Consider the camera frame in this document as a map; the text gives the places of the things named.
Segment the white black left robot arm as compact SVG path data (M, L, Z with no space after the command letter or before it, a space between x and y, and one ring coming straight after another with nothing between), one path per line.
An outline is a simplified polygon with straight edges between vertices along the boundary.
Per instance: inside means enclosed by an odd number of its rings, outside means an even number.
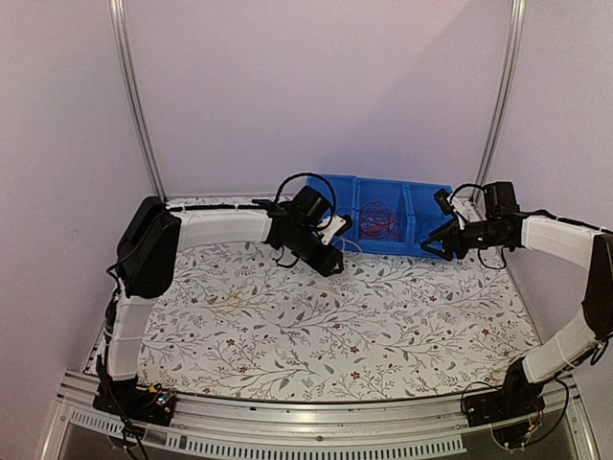
M178 252L229 242L265 243L286 250L324 277L342 272L333 239L352 227L336 213L335 198L305 186L292 199L255 199L249 204L171 208L156 196L143 200L108 268L116 287L105 311L104 349L97 362L110 380L104 397L123 416L142 408L135 382L139 348L152 307L171 286Z

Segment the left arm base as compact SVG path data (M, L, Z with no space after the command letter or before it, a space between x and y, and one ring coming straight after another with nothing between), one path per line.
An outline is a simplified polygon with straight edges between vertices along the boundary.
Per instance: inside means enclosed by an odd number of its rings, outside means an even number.
M156 426L170 426L175 405L174 390L159 384L139 387L132 380L101 383L93 401L93 407L101 412Z

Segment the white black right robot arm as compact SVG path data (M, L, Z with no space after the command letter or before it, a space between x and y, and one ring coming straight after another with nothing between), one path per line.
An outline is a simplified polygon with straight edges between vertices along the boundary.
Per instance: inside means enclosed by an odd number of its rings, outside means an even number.
M439 190L434 200L450 220L431 231L422 250L451 261L469 251L495 248L535 255L554 268L541 275L547 287L555 276L569 275L560 283L577 301L557 331L541 345L512 363L495 409L505 418L516 417L529 406L532 390L583 362L596 364L612 339L612 232L603 226L560 217L545 209L525 211L516 200L512 183L480 186L485 210L481 218L463 215L456 195Z

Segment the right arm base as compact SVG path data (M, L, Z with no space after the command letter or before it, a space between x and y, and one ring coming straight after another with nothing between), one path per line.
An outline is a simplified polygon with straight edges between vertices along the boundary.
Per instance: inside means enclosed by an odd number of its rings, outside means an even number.
M492 431L500 447L522 449L530 443L542 420L545 408L542 389L542 383L528 381L520 358L509 367L500 388L472 396L462 395L460 407L470 427L523 417L522 422Z

